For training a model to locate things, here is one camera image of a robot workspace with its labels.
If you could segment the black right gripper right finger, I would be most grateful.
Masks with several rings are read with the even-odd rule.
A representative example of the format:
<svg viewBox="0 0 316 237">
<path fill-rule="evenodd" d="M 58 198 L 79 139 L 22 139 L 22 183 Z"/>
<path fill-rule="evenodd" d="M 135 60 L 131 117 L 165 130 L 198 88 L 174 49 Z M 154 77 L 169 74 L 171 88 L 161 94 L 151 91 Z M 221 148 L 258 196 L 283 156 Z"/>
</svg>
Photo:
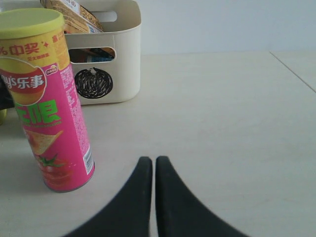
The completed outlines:
<svg viewBox="0 0 316 237">
<path fill-rule="evenodd" d="M 245 237 L 211 212 L 185 185 L 169 157 L 156 159 L 155 203 L 160 237 Z"/>
</svg>

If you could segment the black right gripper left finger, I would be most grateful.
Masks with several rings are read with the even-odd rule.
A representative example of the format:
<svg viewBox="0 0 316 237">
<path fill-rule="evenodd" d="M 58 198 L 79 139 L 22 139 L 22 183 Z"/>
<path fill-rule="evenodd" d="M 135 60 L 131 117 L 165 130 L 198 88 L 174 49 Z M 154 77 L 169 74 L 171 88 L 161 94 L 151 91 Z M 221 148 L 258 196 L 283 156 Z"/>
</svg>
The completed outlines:
<svg viewBox="0 0 316 237">
<path fill-rule="evenodd" d="M 115 197 L 67 237 L 149 237 L 153 163 L 140 157 Z"/>
</svg>

